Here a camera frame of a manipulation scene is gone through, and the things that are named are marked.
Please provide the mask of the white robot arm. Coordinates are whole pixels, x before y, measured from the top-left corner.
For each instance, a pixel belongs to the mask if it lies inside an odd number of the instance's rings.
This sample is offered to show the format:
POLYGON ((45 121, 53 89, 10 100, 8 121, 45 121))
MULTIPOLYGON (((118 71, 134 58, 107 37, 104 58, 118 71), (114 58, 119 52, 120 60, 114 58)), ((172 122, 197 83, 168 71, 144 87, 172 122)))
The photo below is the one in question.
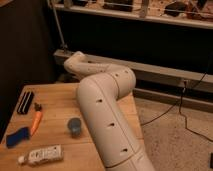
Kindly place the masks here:
POLYGON ((64 61, 64 68, 80 79, 77 101, 105 171, 155 171, 117 103, 135 87, 134 72, 123 65, 89 63, 80 51, 64 61))

